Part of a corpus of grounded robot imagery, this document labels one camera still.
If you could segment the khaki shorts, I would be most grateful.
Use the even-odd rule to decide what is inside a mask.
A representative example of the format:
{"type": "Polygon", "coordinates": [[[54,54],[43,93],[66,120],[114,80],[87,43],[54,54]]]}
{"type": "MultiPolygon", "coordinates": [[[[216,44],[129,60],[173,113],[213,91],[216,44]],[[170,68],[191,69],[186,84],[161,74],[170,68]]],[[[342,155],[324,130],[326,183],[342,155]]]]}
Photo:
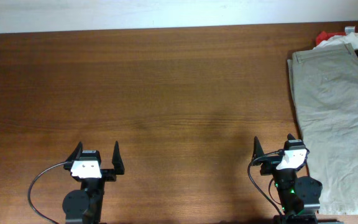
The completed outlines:
{"type": "Polygon", "coordinates": [[[298,51],[290,88],[320,213],[358,215],[358,57],[351,44],[298,51]]]}

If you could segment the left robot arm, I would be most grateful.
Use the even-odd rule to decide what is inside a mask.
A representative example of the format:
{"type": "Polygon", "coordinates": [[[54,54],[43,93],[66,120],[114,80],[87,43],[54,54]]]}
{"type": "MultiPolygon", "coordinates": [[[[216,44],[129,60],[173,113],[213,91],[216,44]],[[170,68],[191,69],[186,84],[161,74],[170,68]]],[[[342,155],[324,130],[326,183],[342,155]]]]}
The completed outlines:
{"type": "Polygon", "coordinates": [[[69,192],[63,199],[65,223],[101,222],[105,183],[115,182],[117,176],[125,173],[118,142],[114,145],[111,163],[112,169],[102,169],[100,152],[84,150],[81,142],[68,156],[63,168],[68,170],[81,186],[79,190],[69,192]]]}

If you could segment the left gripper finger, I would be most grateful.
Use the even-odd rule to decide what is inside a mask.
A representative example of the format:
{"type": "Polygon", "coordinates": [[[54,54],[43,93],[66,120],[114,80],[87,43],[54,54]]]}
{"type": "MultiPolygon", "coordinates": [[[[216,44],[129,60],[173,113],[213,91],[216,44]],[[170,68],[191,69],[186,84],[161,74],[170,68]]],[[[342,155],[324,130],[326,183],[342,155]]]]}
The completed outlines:
{"type": "Polygon", "coordinates": [[[77,144],[77,146],[75,147],[74,151],[68,156],[68,158],[66,159],[66,162],[73,162],[74,160],[79,158],[80,155],[81,155],[82,150],[83,150],[83,144],[80,141],[77,144]]]}
{"type": "Polygon", "coordinates": [[[114,145],[113,155],[112,155],[112,164],[114,170],[125,170],[124,163],[122,161],[121,153],[119,150],[119,143],[116,141],[114,145]]]}

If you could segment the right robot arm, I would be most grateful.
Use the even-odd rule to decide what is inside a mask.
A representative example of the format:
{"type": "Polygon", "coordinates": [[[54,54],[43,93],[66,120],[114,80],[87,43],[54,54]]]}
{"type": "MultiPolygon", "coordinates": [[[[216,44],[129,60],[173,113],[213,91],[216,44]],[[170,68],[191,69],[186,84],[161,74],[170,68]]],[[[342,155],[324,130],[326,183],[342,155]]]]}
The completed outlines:
{"type": "Polygon", "coordinates": [[[305,165],[310,151],[301,139],[291,134],[283,148],[264,153],[258,137],[254,138],[252,159],[247,167],[247,175],[254,187],[273,205],[278,212],[273,217],[274,223],[318,223],[316,212],[320,208],[319,198],[323,189],[320,181],[309,177],[298,177],[297,172],[305,165]],[[271,193],[265,193],[252,178],[250,168],[260,167],[260,175],[270,175],[269,187],[277,190],[279,202],[271,193]]]}

